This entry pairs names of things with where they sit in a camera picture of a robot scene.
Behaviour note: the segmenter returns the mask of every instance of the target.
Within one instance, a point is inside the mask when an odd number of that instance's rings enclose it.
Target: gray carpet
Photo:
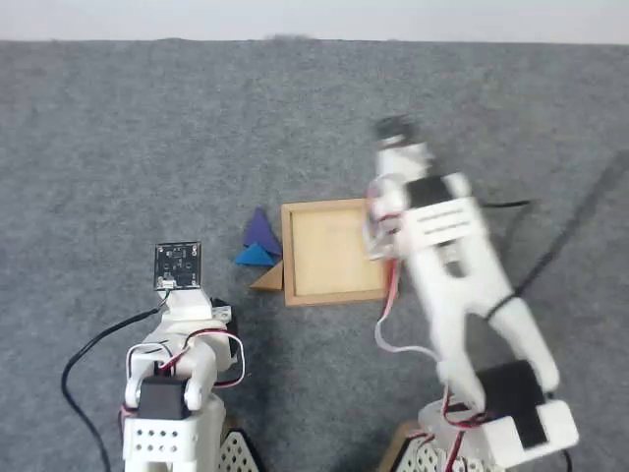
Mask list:
[[[249,291],[261,270],[232,260],[254,207],[279,233],[282,203],[362,195],[370,123],[410,113],[480,196],[540,200],[505,262],[517,281],[629,147],[628,77],[629,48],[614,46],[0,43],[0,469],[100,470],[61,369],[156,302],[154,243],[200,239],[203,286],[237,308],[249,359],[221,396],[269,470],[373,470],[396,426],[439,397],[433,365],[376,348],[377,303],[287,309]],[[625,180],[527,297],[581,431],[576,471],[629,467],[628,201]],[[512,216],[487,214],[496,237]],[[426,342],[408,288],[385,334]],[[106,339],[71,378],[115,470],[124,355],[156,323]],[[469,338],[479,365],[503,359],[474,320]]]

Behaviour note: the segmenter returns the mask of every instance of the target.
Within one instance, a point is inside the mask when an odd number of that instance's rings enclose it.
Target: black cable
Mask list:
[[[500,258],[504,259],[507,252],[509,251],[509,247],[511,246],[511,240],[515,235],[516,230],[520,223],[524,220],[524,218],[531,212],[531,210],[535,207],[535,200],[516,200],[514,202],[484,202],[480,200],[481,207],[483,208],[519,208],[520,210],[517,212],[513,220],[507,226],[507,230],[504,232],[504,236],[502,237],[502,241],[500,242],[499,254]]]
[[[115,325],[110,326],[109,328],[97,334],[85,346],[83,346],[74,356],[70,358],[70,360],[66,364],[66,367],[64,367],[63,369],[63,374],[61,375],[61,392],[63,393],[63,396],[68,402],[68,404],[70,405],[70,407],[75,411],[75,413],[77,413],[77,415],[79,415],[79,418],[81,418],[81,420],[85,423],[92,437],[96,441],[96,445],[98,446],[98,450],[100,452],[100,458],[102,460],[102,465],[105,472],[111,472],[111,463],[109,461],[109,455],[107,454],[107,448],[105,447],[105,443],[103,442],[102,437],[100,436],[100,433],[98,432],[96,427],[93,425],[91,420],[88,418],[88,416],[83,411],[83,409],[81,409],[79,404],[76,402],[76,400],[74,399],[74,397],[68,390],[68,376],[70,375],[70,371],[75,366],[75,364],[77,364],[77,362],[79,362],[81,358],[85,356],[85,354],[89,352],[89,350],[92,347],[94,347],[99,341],[107,337],[109,334],[116,332],[119,329],[122,329],[123,327],[132,325],[133,323],[141,322],[142,320],[145,320],[151,315],[158,313],[161,310],[161,307],[163,307],[164,304],[166,303],[166,299],[168,298],[169,295],[170,295],[170,292],[166,292],[166,296],[163,298],[161,303],[157,305],[155,308],[152,308],[148,310],[147,312],[142,312],[140,314],[137,314],[134,317],[127,318],[126,320],[116,323]]]
[[[572,457],[570,456],[570,452],[566,449],[563,449],[563,458],[566,459],[566,472],[572,472]]]
[[[614,185],[624,175],[627,167],[629,167],[629,150],[619,152],[614,159],[607,165],[605,170],[600,175],[599,179],[590,189],[590,192],[584,199],[581,200],[576,207],[570,219],[566,222],[561,232],[552,241],[546,252],[538,259],[533,268],[529,271],[526,277],[515,287],[512,294],[507,295],[500,300],[491,310],[485,315],[486,322],[490,322],[491,318],[506,305],[512,299],[521,296],[533,282],[540,276],[540,274],[548,267],[548,265],[554,261],[559,255],[561,250],[565,247],[566,243],[570,240],[573,234],[577,231],[583,221],[591,216],[594,211],[597,202],[601,195],[608,190],[612,189]]]
[[[498,248],[498,252],[502,260],[507,257],[509,249],[511,249],[511,243],[513,243],[513,238],[518,227],[520,226],[522,221],[524,221],[524,219],[535,209],[536,203],[537,202],[535,200],[530,200],[526,205],[521,206],[507,226],[507,229],[502,236],[502,241],[500,241],[500,247]]]
[[[481,201],[481,207],[483,208],[517,208],[526,207],[532,203],[531,200],[516,200],[515,202],[483,202]]]

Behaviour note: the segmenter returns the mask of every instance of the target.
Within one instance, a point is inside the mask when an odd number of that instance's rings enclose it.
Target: wire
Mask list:
[[[477,413],[470,418],[461,421],[452,421],[447,417],[447,413],[450,411],[450,388],[448,384],[443,388],[443,399],[441,400],[441,416],[450,426],[459,431],[473,430],[480,426],[485,419],[484,413]]]
[[[517,208],[517,207],[526,207],[530,205],[533,201],[531,200],[516,200],[514,202],[483,202],[481,201],[481,206],[483,208]]]
[[[245,361],[245,346],[243,345],[243,341],[240,339],[240,337],[236,336],[235,334],[232,334],[226,329],[221,329],[221,328],[204,328],[204,329],[198,329],[196,331],[191,332],[188,335],[188,337],[186,337],[186,340],[184,341],[183,349],[179,353],[171,357],[164,364],[159,366],[159,372],[164,373],[170,370],[171,368],[175,367],[177,363],[181,360],[181,358],[184,357],[184,355],[190,350],[191,348],[190,340],[193,339],[194,337],[201,336],[204,334],[224,334],[230,339],[234,339],[238,343],[238,346],[240,347],[241,366],[242,366],[240,376],[237,379],[232,380],[232,381],[216,382],[214,386],[216,388],[227,388],[230,386],[235,386],[239,384],[240,382],[242,382],[243,379],[245,378],[245,372],[247,371],[246,364],[245,364],[246,362]]]
[[[430,356],[435,362],[439,362],[439,356],[437,354],[424,346],[393,346],[386,342],[382,337],[382,324],[388,318],[391,308],[393,307],[393,302],[397,295],[398,283],[400,280],[400,263],[397,260],[389,260],[387,261],[387,293],[386,300],[384,303],[384,307],[382,308],[382,314],[380,319],[375,324],[375,330],[373,332],[373,336],[375,337],[375,343],[378,345],[380,349],[385,350],[386,352],[390,352],[393,354],[398,354],[400,352],[419,352],[420,354],[426,354]]]
[[[563,458],[566,459],[566,472],[572,472],[572,457],[570,456],[570,452],[566,449],[561,451],[563,453]]]
[[[452,445],[452,447],[450,448],[450,452],[448,453],[448,459],[445,463],[445,468],[443,469],[443,472],[452,472],[454,461],[456,460],[457,455],[459,455],[459,450],[461,450],[463,436],[465,436],[465,431],[459,431],[456,434],[454,444]]]
[[[136,344],[135,346],[132,346],[131,348],[129,348],[129,350],[127,351],[127,361],[126,361],[126,366],[127,366],[127,379],[131,378],[131,358],[134,354],[134,352],[136,352],[136,350],[141,349],[143,347],[156,347],[157,349],[161,349],[166,351],[166,355],[168,356],[168,358],[170,359],[173,356],[173,353],[170,349],[168,349],[168,346],[166,346],[164,343],[168,342],[167,340],[161,341],[161,342],[141,342],[140,344]],[[146,351],[144,352],[144,354],[150,354],[152,352],[155,351]]]
[[[537,202],[535,200],[531,200],[528,205],[521,206],[507,226],[507,229],[502,236],[502,241],[500,241],[500,247],[498,248],[498,253],[500,254],[501,259],[505,259],[507,257],[507,254],[511,249],[513,237],[515,236],[518,227],[525,220],[525,218],[536,208],[536,203]]]
[[[583,222],[592,215],[600,197],[611,190],[624,175],[629,167],[628,164],[629,151],[622,151],[619,152],[607,165],[586,197],[577,205],[572,213],[572,216],[563,226],[561,232],[555,237],[552,243],[550,243],[546,252],[538,259],[529,273],[516,286],[513,293],[498,301],[498,303],[496,303],[496,305],[487,312],[485,320],[488,323],[491,321],[491,318],[495,316],[498,310],[514,298],[521,296],[533,284],[533,282],[535,282],[540,274],[542,274],[548,265],[557,258],[574,233],[579,229]]]
[[[115,325],[110,326],[109,328],[97,334],[85,346],[83,346],[74,356],[70,358],[70,360],[68,361],[68,363],[63,369],[63,373],[61,374],[61,392],[64,398],[66,399],[66,401],[68,402],[68,404],[70,405],[70,407],[79,416],[79,418],[81,418],[81,420],[84,422],[84,424],[87,426],[87,429],[91,433],[91,436],[96,441],[96,445],[98,446],[98,451],[100,452],[100,459],[102,461],[102,466],[106,472],[111,472],[111,463],[109,461],[109,455],[107,454],[107,448],[105,447],[105,443],[103,442],[102,437],[100,436],[100,433],[98,432],[96,427],[93,425],[91,420],[88,418],[87,414],[79,406],[77,401],[74,399],[74,397],[68,390],[68,376],[70,375],[70,371],[72,370],[72,368],[98,342],[100,342],[102,339],[107,337],[109,334],[116,332],[117,330],[122,329],[123,327],[132,325],[133,323],[141,322],[142,320],[145,320],[151,315],[158,313],[161,310],[161,307],[163,307],[164,304],[166,303],[166,300],[168,299],[169,295],[170,295],[170,292],[169,291],[166,292],[166,295],[164,296],[163,300],[155,308],[152,308],[146,312],[139,313],[133,317],[127,318],[126,320],[116,323]]]

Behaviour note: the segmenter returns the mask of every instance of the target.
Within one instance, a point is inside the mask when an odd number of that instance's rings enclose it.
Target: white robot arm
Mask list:
[[[368,190],[368,247],[374,258],[405,263],[429,318],[441,382],[472,412],[490,410],[497,397],[509,403],[509,395],[514,402],[531,400],[531,414],[537,408],[544,438],[520,441],[520,425],[508,415],[513,405],[502,405],[502,417],[485,422],[477,432],[482,436],[485,455],[502,467],[511,467],[573,445],[578,434],[567,405],[559,400],[540,400],[540,395],[557,388],[557,367],[528,306],[513,294],[467,179],[460,173],[434,174],[433,156],[405,117],[382,120],[376,131],[378,174]],[[509,301],[495,310],[507,297],[511,297]],[[485,317],[516,357],[526,362],[477,374],[465,350],[469,314]],[[515,399],[509,385],[499,385],[499,379],[507,382],[514,370],[520,370],[515,378],[522,379],[523,372],[531,368],[534,376],[530,385],[519,385],[531,390],[527,395]],[[453,438],[451,428],[443,431]]]
[[[212,389],[243,378],[242,343],[228,330],[231,308],[212,306],[200,288],[200,243],[158,245],[155,270],[168,310],[127,354],[125,470],[217,471],[225,407]],[[242,374],[218,383],[218,373],[237,361],[230,339],[241,348]]]

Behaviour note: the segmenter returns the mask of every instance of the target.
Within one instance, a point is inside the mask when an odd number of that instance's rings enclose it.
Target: wooden board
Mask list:
[[[406,445],[408,434],[419,427],[420,425],[417,421],[409,421],[400,425],[391,439],[391,443],[389,444],[386,453],[382,457],[382,461],[377,468],[377,472],[391,472],[393,470],[395,462],[402,452],[402,448]]]
[[[282,206],[286,305],[384,298],[382,263],[367,259],[365,200]]]

